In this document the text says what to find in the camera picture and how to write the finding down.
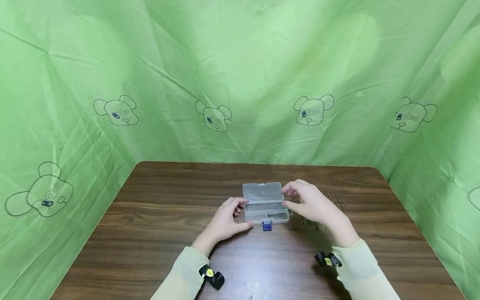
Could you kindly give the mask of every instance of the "hand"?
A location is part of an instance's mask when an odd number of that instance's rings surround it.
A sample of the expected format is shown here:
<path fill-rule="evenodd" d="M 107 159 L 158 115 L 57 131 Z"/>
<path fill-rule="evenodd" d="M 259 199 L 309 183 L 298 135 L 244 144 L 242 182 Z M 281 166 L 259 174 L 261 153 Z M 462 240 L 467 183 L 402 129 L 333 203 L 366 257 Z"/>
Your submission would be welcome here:
<path fill-rule="evenodd" d="M 252 228 L 253 222 L 236 223 L 233 220 L 233 216 L 238 216 L 240 208 L 243 208 L 246 203 L 248 203 L 247 199 L 233 197 L 223 202 L 210 223 L 193 242 L 192 247 L 208 257 L 219 241 Z"/>
<path fill-rule="evenodd" d="M 287 183 L 282 192 L 291 198 L 300 196 L 300 203 L 284 201 L 283 205 L 305 218 L 328 225 L 333 218 L 343 215 L 335 204 L 313 184 L 297 179 Z"/>
<path fill-rule="evenodd" d="M 349 218 L 328 200 L 316 186 L 297 179 L 287 183 L 282 192 L 300 203 L 284 201 L 283 205 L 305 218 L 327 227 L 338 247 L 349 247 L 360 240 Z"/>

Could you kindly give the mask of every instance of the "transparent box lid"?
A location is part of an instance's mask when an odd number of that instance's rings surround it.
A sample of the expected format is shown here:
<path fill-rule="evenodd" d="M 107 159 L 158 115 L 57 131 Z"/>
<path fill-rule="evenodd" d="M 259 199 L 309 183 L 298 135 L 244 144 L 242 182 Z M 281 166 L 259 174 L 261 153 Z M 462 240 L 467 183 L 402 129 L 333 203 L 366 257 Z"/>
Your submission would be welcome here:
<path fill-rule="evenodd" d="M 284 200 L 280 182 L 245 183 L 243 185 L 243 197 L 250 203 Z"/>

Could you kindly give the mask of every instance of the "wrist tracker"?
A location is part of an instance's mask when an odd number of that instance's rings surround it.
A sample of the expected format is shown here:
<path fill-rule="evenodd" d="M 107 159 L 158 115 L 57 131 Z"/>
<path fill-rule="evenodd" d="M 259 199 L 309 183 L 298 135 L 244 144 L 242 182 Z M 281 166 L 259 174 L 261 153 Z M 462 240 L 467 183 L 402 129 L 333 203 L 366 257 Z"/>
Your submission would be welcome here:
<path fill-rule="evenodd" d="M 200 273 L 200 276 L 202 276 L 203 279 L 208 280 L 208 282 L 210 282 L 215 289 L 220 289 L 225 283 L 225 278 L 223 277 L 222 273 L 215 273 L 207 264 L 201 267 L 198 272 Z"/>

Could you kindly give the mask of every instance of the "left hand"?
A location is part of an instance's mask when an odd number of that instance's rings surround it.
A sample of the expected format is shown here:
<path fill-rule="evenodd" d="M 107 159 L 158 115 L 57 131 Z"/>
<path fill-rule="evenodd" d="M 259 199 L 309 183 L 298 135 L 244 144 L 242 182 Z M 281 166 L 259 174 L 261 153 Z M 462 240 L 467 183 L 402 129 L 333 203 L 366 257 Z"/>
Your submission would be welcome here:
<path fill-rule="evenodd" d="M 240 208 L 243 208 L 246 203 L 248 203 L 247 199 L 233 197 L 223 202 L 205 230 L 193 242 L 192 247 L 208 257 L 213 247 L 221 240 L 252 228 L 253 222 L 236 223 L 233 220 L 233 216 L 238 216 Z"/>

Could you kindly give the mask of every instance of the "black wrist strap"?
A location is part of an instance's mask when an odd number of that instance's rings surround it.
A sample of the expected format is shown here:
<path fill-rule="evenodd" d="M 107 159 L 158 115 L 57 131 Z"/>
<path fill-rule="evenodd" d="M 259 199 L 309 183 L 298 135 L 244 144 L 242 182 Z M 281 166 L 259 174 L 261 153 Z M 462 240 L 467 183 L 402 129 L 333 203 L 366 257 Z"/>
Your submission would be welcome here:
<path fill-rule="evenodd" d="M 198 272 L 200 273 L 200 276 L 202 276 L 203 279 L 208 280 L 208 282 L 210 282 L 215 289 L 220 289 L 225 283 L 225 278 L 223 277 L 222 273 L 215 273 L 207 264 L 201 267 Z"/>
<path fill-rule="evenodd" d="M 321 267 L 325 267 L 327 265 L 333 267 L 342 266 L 342 262 L 333 253 L 325 254 L 325 252 L 320 252 L 315 256 L 315 260 Z"/>

